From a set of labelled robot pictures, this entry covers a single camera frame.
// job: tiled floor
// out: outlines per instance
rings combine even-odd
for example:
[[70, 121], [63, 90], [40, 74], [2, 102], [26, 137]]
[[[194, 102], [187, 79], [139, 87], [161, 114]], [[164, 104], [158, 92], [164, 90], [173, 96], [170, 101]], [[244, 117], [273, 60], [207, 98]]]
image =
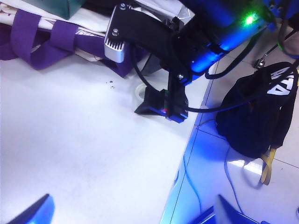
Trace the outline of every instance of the tiled floor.
[[[274, 44], [275, 39], [271, 37], [270, 32], [267, 32], [253, 51], [229, 75], [210, 82], [203, 104], [207, 107], [219, 106], [238, 78], [255, 71], [251, 63]], [[244, 45], [223, 58], [218, 63], [216, 72], [224, 70], [242, 48]], [[266, 58], [266, 65], [280, 61], [293, 62], [276, 49]], [[161, 224], [192, 223], [192, 220], [200, 214], [200, 206], [202, 211], [211, 207], [217, 194], [223, 195], [237, 208], [232, 188], [225, 175], [226, 159], [232, 183], [245, 215], [258, 222], [265, 220], [271, 224], [299, 223], [299, 215], [296, 214], [299, 207], [299, 150], [297, 147], [299, 145], [299, 93], [292, 125], [283, 147], [277, 150], [272, 164], [269, 186], [260, 183], [262, 160], [254, 160], [243, 167], [244, 161], [249, 159], [231, 149], [225, 138], [217, 133], [214, 118], [215, 113], [198, 115], [185, 152], [187, 171], [199, 194], [200, 205], [187, 180], [182, 163]]]

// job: yellow strap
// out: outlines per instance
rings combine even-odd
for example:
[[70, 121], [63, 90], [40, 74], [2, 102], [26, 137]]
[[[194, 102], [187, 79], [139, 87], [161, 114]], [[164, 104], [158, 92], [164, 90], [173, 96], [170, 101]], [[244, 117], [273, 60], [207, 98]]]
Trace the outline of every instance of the yellow strap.
[[276, 149], [272, 148], [270, 150], [269, 156], [266, 156], [265, 154], [261, 155], [261, 159], [266, 163], [266, 166], [263, 169], [262, 176], [261, 176], [261, 182], [265, 185], [269, 185], [269, 183], [270, 183], [271, 173], [272, 173], [272, 162], [273, 162], [275, 153], [276, 153]]

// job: black backpack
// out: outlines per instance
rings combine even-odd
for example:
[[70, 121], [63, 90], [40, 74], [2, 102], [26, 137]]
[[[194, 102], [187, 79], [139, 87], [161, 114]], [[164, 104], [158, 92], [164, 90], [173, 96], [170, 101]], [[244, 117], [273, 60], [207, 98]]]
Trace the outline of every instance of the black backpack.
[[297, 69], [289, 62], [269, 65], [250, 76], [238, 79], [225, 96], [222, 105], [253, 95], [289, 67], [292, 67], [292, 73], [264, 95], [245, 105], [217, 114], [218, 133], [225, 136], [237, 152], [247, 157], [265, 159], [262, 155], [268, 149], [276, 150], [282, 146], [292, 121], [298, 88]]

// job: white lettering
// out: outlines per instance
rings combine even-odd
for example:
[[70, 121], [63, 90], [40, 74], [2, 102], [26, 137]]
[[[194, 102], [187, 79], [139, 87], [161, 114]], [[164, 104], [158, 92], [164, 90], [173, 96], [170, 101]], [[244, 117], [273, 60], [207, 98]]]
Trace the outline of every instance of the white lettering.
[[[286, 67], [284, 69], [280, 69], [276, 72], [271, 73], [271, 79], [276, 79], [281, 76], [286, 70], [288, 70], [289, 67]], [[278, 96], [283, 96], [283, 95], [288, 95], [290, 93], [289, 90], [292, 89], [293, 83], [294, 83], [294, 75], [289, 75], [286, 77], [286, 79], [282, 80], [281, 83], [286, 85], [286, 88], [283, 86], [277, 84], [274, 86], [272, 89], [270, 89], [267, 93], [272, 94], [272, 95], [278, 95]]]

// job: robotic arm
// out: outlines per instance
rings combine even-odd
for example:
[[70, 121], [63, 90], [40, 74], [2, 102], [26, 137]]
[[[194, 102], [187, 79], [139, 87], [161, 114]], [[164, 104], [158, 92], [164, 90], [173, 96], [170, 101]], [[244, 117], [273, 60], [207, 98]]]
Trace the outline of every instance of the robotic arm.
[[[147, 85], [138, 114], [165, 116], [178, 123], [188, 117], [185, 86], [208, 74], [211, 65], [245, 40], [265, 29], [275, 29], [275, 17], [289, 18], [299, 11], [297, 0], [180, 0], [195, 16], [182, 25], [178, 18], [162, 23], [130, 5], [114, 8], [105, 38], [105, 55], [121, 63], [130, 48], [132, 63]], [[157, 91], [134, 61], [140, 46], [160, 60], [169, 72], [168, 90]]]

